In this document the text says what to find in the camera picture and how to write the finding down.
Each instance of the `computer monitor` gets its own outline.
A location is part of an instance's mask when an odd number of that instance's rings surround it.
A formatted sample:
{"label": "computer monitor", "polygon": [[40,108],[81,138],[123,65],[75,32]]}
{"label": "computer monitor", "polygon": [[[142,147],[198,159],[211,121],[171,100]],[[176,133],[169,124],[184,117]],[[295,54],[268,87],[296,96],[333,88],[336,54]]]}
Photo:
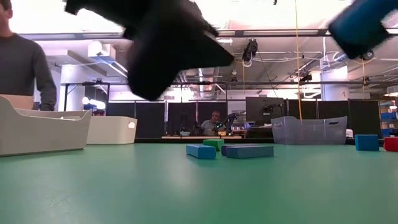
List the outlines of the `computer monitor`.
{"label": "computer monitor", "polygon": [[256,126],[271,124],[271,119],[284,115],[283,107],[283,98],[246,97],[246,121],[254,121]]}

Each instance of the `pillar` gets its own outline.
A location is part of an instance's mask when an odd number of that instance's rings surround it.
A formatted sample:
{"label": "pillar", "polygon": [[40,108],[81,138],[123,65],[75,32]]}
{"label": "pillar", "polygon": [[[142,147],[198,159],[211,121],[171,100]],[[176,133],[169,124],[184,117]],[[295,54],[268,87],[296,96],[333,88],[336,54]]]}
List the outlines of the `pillar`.
{"label": "pillar", "polygon": [[[323,69],[321,73],[322,82],[346,82],[348,81],[348,67]],[[323,101],[348,100],[348,85],[321,85],[321,98]]]}
{"label": "pillar", "polygon": [[[64,65],[61,70],[61,84],[65,83],[83,83],[86,82],[84,67],[76,65]],[[59,89],[59,104],[58,110],[63,111],[65,102],[65,85],[61,85]],[[67,111],[81,111],[83,110],[83,103],[81,100],[85,97],[85,87],[81,85],[70,85],[68,87]]]}

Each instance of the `white storage bin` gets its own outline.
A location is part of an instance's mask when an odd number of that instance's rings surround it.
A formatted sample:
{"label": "white storage bin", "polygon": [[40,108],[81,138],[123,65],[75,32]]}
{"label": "white storage bin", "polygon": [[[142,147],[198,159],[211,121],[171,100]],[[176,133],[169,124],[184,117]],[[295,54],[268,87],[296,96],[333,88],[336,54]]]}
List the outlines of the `white storage bin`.
{"label": "white storage bin", "polygon": [[137,119],[123,116],[91,118],[87,144],[132,144],[136,139]]}
{"label": "white storage bin", "polygon": [[[66,114],[78,119],[61,119]],[[0,156],[83,149],[90,119],[91,111],[14,109],[0,96]]]}
{"label": "white storage bin", "polygon": [[347,117],[304,119],[292,116],[271,120],[277,144],[345,144]]}

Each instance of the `man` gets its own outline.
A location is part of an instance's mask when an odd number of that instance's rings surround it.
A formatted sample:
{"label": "man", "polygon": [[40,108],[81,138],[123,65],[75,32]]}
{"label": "man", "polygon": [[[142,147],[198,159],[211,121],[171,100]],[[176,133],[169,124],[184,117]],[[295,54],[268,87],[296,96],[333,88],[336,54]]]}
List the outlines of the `man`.
{"label": "man", "polygon": [[0,0],[0,94],[33,96],[36,79],[40,110],[53,111],[57,87],[43,49],[10,30],[11,0]]}
{"label": "man", "polygon": [[[220,119],[220,112],[214,111],[211,114],[211,119],[204,121],[201,124],[200,127],[204,130],[205,135],[207,135],[207,136],[217,136],[218,135],[215,132],[215,128],[216,128],[216,123],[219,121],[219,119]],[[224,126],[219,129],[219,131],[224,131],[224,130],[225,130]]]}

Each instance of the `blue block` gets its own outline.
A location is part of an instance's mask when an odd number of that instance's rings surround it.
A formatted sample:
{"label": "blue block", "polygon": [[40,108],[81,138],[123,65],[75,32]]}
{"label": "blue block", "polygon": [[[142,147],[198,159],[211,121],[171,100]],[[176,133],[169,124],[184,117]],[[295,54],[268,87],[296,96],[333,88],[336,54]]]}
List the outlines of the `blue block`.
{"label": "blue block", "polygon": [[355,135],[355,148],[358,151],[378,151],[379,136],[377,134]]}
{"label": "blue block", "polygon": [[223,145],[221,147],[221,155],[226,156],[226,150],[229,147],[235,147],[235,146],[256,146],[255,144],[233,144],[233,145]]}
{"label": "blue block", "polygon": [[228,147],[226,150],[226,157],[235,159],[268,157],[273,155],[273,146],[233,146]]}
{"label": "blue block", "polygon": [[199,159],[215,159],[216,147],[205,145],[187,145],[186,151],[188,155]]}

